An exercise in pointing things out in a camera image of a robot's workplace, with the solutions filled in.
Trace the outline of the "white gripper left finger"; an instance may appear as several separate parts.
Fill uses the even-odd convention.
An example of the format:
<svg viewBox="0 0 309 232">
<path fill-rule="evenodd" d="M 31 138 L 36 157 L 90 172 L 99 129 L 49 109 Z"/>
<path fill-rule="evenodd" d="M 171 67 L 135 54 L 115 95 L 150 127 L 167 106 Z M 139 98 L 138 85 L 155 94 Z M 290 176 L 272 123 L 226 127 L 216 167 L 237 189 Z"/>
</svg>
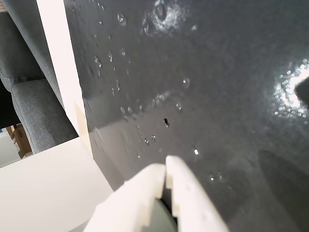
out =
<svg viewBox="0 0 309 232">
<path fill-rule="evenodd" d="M 165 183 L 164 164 L 148 165 L 97 205 L 86 232 L 140 232 L 150 224 L 156 199 Z"/>
</svg>

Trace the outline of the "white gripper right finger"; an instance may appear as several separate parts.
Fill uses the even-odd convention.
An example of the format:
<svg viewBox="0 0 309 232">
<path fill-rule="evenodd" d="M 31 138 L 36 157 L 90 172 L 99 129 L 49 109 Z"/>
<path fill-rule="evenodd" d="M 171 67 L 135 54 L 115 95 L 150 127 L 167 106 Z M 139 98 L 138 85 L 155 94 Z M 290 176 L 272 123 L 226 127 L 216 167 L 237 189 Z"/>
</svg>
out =
<svg viewBox="0 0 309 232">
<path fill-rule="evenodd" d="M 166 188 L 179 232 L 228 232 L 229 228 L 186 163 L 166 157 Z"/>
</svg>

